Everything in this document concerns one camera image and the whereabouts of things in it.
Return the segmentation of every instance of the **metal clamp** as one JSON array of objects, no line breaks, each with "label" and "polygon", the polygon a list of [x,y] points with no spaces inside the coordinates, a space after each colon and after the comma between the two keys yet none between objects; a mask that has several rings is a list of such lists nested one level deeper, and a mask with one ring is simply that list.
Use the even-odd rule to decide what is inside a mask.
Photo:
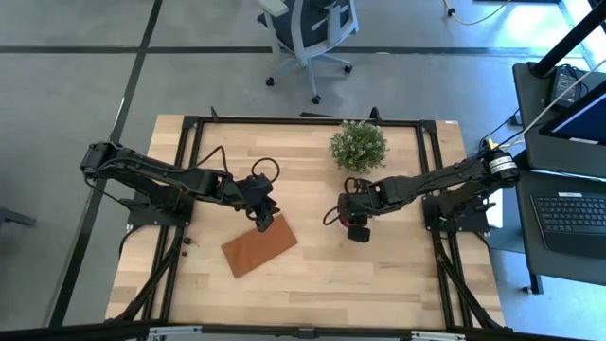
[{"label": "metal clamp", "polygon": [[193,333],[202,333],[202,326],[176,326],[176,327],[155,327],[150,328],[149,337],[188,335]]},{"label": "metal clamp", "polygon": [[446,332],[412,332],[412,339],[419,341],[465,341],[465,335]]},{"label": "metal clamp", "polygon": [[314,327],[299,327],[298,338],[311,340],[314,339],[315,336],[315,328]]}]

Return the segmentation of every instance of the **laptop screen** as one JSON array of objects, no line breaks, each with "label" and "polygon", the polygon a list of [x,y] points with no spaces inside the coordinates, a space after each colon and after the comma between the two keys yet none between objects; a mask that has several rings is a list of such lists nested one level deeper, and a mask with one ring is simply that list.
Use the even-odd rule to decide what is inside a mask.
[{"label": "laptop screen", "polygon": [[556,125],[551,132],[583,142],[606,142],[606,94]]}]

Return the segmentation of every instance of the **gray floor tile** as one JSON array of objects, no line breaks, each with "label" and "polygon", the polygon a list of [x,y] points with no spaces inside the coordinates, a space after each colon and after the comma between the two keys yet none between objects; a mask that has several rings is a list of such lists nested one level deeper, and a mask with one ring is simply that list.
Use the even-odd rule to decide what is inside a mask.
[{"label": "gray floor tile", "polygon": [[[463,20],[482,18],[501,4],[452,1]],[[464,27],[445,17],[441,0],[358,0],[360,33],[351,46],[532,47],[553,46],[568,32],[558,6],[509,4],[485,23]],[[269,45],[257,23],[257,1],[173,0],[165,2],[152,45]]]},{"label": "gray floor tile", "polygon": [[0,45],[139,45],[153,0],[4,0]]},{"label": "gray floor tile", "polygon": [[80,161],[107,138],[133,56],[0,56],[0,330],[43,324],[89,189]]},{"label": "gray floor tile", "polygon": [[[517,108],[511,66],[526,61],[420,55],[342,57],[355,65],[348,76],[339,66],[314,62],[322,96],[322,102],[315,105],[300,70],[276,80],[272,88],[264,85],[273,67],[271,55],[148,56],[124,141],[145,151],[157,115],[208,114],[211,105],[219,115],[291,117],[301,112],[366,117],[377,106],[384,117],[458,120],[468,151],[473,151],[480,137]],[[496,137],[507,133],[504,130]]]},{"label": "gray floor tile", "polygon": [[[588,1],[564,0],[560,7],[567,10],[572,19],[571,24],[578,24],[590,11],[591,6]],[[588,56],[593,63],[597,64],[606,58],[606,33],[602,27],[597,27],[587,36],[583,42],[583,46],[588,52]],[[599,69],[601,72],[606,72],[606,65],[602,65]]]},{"label": "gray floor tile", "polygon": [[606,339],[606,287],[543,277],[544,295],[528,295],[520,290],[529,284],[524,255],[493,251],[491,259],[509,327],[519,332]]}]

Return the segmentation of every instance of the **white cable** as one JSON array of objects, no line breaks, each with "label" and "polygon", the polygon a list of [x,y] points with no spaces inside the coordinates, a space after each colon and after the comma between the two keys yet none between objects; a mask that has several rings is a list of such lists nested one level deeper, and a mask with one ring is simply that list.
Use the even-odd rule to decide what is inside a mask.
[{"label": "white cable", "polygon": [[511,146],[513,146],[514,144],[522,141],[522,139],[524,139],[524,135],[530,130],[530,128],[532,128],[532,126],[537,123],[537,121],[539,121],[539,119],[541,119],[541,117],[543,115],[545,115],[545,113],[547,113],[549,111],[549,109],[551,109],[552,106],[554,106],[554,104],[556,104],[564,95],[566,95],[568,93],[568,91],[570,91],[571,89],[575,88],[575,86],[577,86],[577,84],[579,84],[580,82],[582,82],[585,78],[587,78],[587,76],[591,75],[592,72],[596,71],[600,66],[602,66],[604,63],[606,63],[606,59],[601,61],[598,65],[594,66],[594,68],[592,68],[591,70],[589,70],[589,72],[585,73],[581,78],[579,78],[577,81],[575,81],[574,83],[572,83],[566,90],[564,90],[564,92],[562,92],[556,99],[554,99],[551,103],[549,103],[549,105],[547,105],[545,107],[545,109],[537,116],[537,118],[535,118],[532,122],[530,122],[530,124],[528,124],[528,126],[526,128],[524,128],[522,130],[522,133],[520,134],[520,137],[515,140],[513,143],[511,143],[510,145],[506,146],[503,149],[503,152],[506,152]]},{"label": "white cable", "polygon": [[[453,16],[453,18],[454,18],[454,19],[455,19],[455,20],[456,20],[456,21],[457,21],[459,24],[461,24],[461,25],[465,25],[465,26],[472,26],[472,25],[475,25],[475,24],[480,24],[481,22],[483,22],[483,21],[485,21],[485,20],[489,19],[489,18],[490,18],[492,15],[494,15],[494,14],[498,13],[498,12],[499,12],[499,10],[503,9],[503,8],[504,8],[504,7],[505,7],[505,6],[506,6],[508,3],[510,3],[510,2],[511,2],[511,0],[507,0],[507,2],[506,2],[505,4],[503,4],[503,5],[502,5],[500,8],[496,9],[496,11],[494,11],[493,13],[491,13],[489,16],[487,16],[487,17],[485,17],[485,18],[482,18],[482,19],[480,19],[480,20],[478,20],[478,21],[471,22],[471,23],[466,23],[466,22],[464,22],[464,21],[461,21],[461,19],[459,19],[459,18],[458,18],[458,16],[456,16],[456,13],[455,13],[455,12],[453,12],[451,15]],[[451,4],[449,4],[449,3],[448,3],[448,0],[444,0],[444,4],[446,5],[446,10],[453,9],[453,8],[451,7]]]}]

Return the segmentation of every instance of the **black metal frame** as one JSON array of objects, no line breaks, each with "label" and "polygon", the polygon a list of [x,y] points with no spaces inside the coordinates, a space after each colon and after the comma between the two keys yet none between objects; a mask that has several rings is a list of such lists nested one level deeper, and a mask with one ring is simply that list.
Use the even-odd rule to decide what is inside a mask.
[{"label": "black metal frame", "polygon": [[[192,125],[196,124],[196,133],[193,140],[192,153],[189,161],[189,165],[193,166],[197,162],[198,153],[200,150],[200,146],[202,143],[202,132],[205,123],[245,123],[245,124],[301,124],[301,125],[339,125],[343,122],[343,118],[340,117],[327,117],[324,115],[303,113],[302,117],[219,117],[214,108],[210,108],[211,116],[210,117],[184,117],[183,129],[181,131],[181,136],[179,138],[179,146],[177,149],[177,161],[175,164],[178,164],[178,160],[183,158],[182,152],[185,149],[187,144],[187,134]],[[429,161],[427,159],[427,149],[425,147],[424,133],[428,133],[430,136],[431,144],[432,144],[432,154],[434,156],[434,162],[437,169],[443,167],[441,151],[439,148],[439,142],[437,139],[437,127],[436,122],[433,120],[384,120],[380,117],[379,112],[376,108],[370,113],[370,117],[368,119],[363,118],[354,118],[348,120],[372,120],[374,124],[384,127],[403,127],[403,128],[414,128],[417,144],[419,150],[419,160],[421,171],[423,173],[429,171]],[[441,243],[442,237],[440,233],[437,231],[432,231],[432,240],[433,245],[436,246],[437,242]],[[461,263],[461,258],[458,250],[458,243],[456,240],[455,233],[449,233],[447,235],[449,248],[451,250],[451,256],[454,269],[456,273],[463,279],[463,267]],[[155,255],[162,255],[164,253],[166,240],[161,242],[162,235],[158,238],[158,244],[156,245]],[[183,239],[183,234],[180,234],[180,240]],[[436,257],[436,265],[437,265],[437,278],[439,281],[439,289],[440,296],[442,300],[442,311],[444,313],[444,321],[445,325],[448,328],[455,326],[455,317],[453,313],[453,306],[450,297],[449,284],[448,284],[448,276],[442,266],[439,264],[438,260],[438,252],[437,249],[434,248],[435,257]],[[169,309],[170,303],[172,300],[172,291],[174,288],[174,282],[176,280],[176,270],[177,270],[177,260],[170,266],[169,273],[167,276],[167,284],[165,288],[165,293],[161,303],[160,310],[160,320],[168,321],[169,317]],[[472,327],[472,314],[469,306],[464,299],[464,296],[459,293],[459,303],[461,305],[461,312],[463,318],[463,325],[465,327]],[[149,298],[149,303],[146,306],[150,307],[153,304],[153,297]],[[151,308],[148,308],[150,311],[148,314],[143,315],[142,320],[150,319],[151,316]]]},{"label": "black metal frame", "polygon": [[[302,117],[219,117],[214,108],[211,108],[211,117],[184,117],[183,129],[181,137],[179,139],[179,146],[177,149],[177,155],[175,164],[180,165],[179,161],[183,161],[183,151],[187,144],[187,135],[189,130],[195,125],[196,133],[194,136],[192,154],[190,157],[189,164],[195,165],[198,157],[198,153],[202,141],[202,132],[205,123],[247,123],[247,124],[301,124],[301,125],[339,125],[342,123],[342,118],[337,117],[321,117],[315,114],[303,113]],[[424,132],[427,132],[430,136],[432,143],[432,152],[434,154],[434,160],[437,168],[442,167],[441,152],[439,149],[437,139],[436,123],[434,121],[418,121],[418,120],[384,120],[379,116],[376,108],[373,108],[369,119],[354,118],[353,120],[365,120],[373,121],[375,124],[384,127],[408,127],[415,129],[417,135],[418,149],[419,149],[419,160],[422,172],[429,171],[429,162],[427,159],[427,150],[425,148]],[[367,336],[367,337],[398,337],[404,339],[410,339],[413,337],[429,337],[423,335],[426,332],[433,333],[448,333],[448,334],[462,334],[466,336],[467,340],[545,340],[545,339],[564,339],[555,337],[545,337],[535,334],[526,334],[513,332],[507,328],[501,328],[494,324],[493,321],[488,318],[488,323],[481,323],[482,329],[477,329],[472,326],[472,319],[470,314],[470,307],[466,302],[474,308],[474,313],[478,311],[481,314],[486,312],[481,309],[481,306],[473,297],[472,292],[465,286],[463,280],[462,264],[460,261],[460,255],[458,253],[458,245],[456,242],[456,235],[449,234],[449,248],[451,248],[451,255],[453,257],[453,263],[445,263],[444,259],[448,259],[448,255],[445,253],[444,246],[442,245],[442,237],[439,232],[432,232],[432,239],[434,243],[434,251],[436,254],[437,261],[437,273],[438,282],[440,287],[440,295],[442,298],[442,308],[444,313],[444,320],[446,328],[444,330],[434,331],[420,331],[420,330],[409,330],[409,329],[385,329],[385,328],[322,328],[322,327],[297,327],[297,326],[242,326],[242,325],[185,325],[179,323],[169,323],[169,309],[171,304],[172,292],[174,289],[174,282],[176,280],[176,270],[178,266],[178,259],[180,257],[180,247],[183,242],[185,226],[176,226],[175,237],[172,242],[172,246],[164,255],[164,249],[166,247],[166,238],[168,236],[168,227],[162,226],[166,233],[159,234],[158,243],[156,245],[154,255],[154,266],[151,272],[151,278],[144,286],[147,293],[155,291],[155,285],[159,282],[159,279],[163,276],[164,271],[167,268],[167,285],[165,292],[162,297],[160,319],[149,319],[151,315],[151,306],[153,303],[153,295],[148,294],[146,305],[143,309],[144,314],[141,321],[132,321],[135,310],[127,311],[121,314],[119,317],[128,316],[127,318],[118,318],[116,320],[108,321],[103,324],[92,324],[92,325],[80,325],[80,326],[66,326],[66,327],[55,327],[34,329],[34,330],[23,330],[23,331],[11,331],[11,332],[0,332],[0,338],[3,340],[108,340],[108,339],[125,339],[125,338],[139,338],[145,339],[150,334],[158,332],[157,328],[163,327],[184,327],[189,329],[191,332],[199,333],[231,333],[231,334],[265,334],[265,335],[288,335],[298,338],[310,339],[319,336]],[[459,327],[455,325],[455,319],[450,300],[450,292],[448,288],[448,276],[454,282],[458,289],[459,300],[461,303],[461,310],[463,313],[463,322],[465,326]]]},{"label": "black metal frame", "polygon": [[600,25],[605,27],[603,23],[606,20],[606,1],[602,0],[595,3],[595,5],[591,5],[592,10],[530,69],[533,75],[537,77],[548,75],[553,67],[577,47],[594,29]]},{"label": "black metal frame", "polygon": [[[587,0],[587,1],[589,2],[589,6],[591,6],[591,8],[594,9],[600,0]],[[606,23],[602,22],[600,25],[602,26],[604,33],[606,33]]]}]

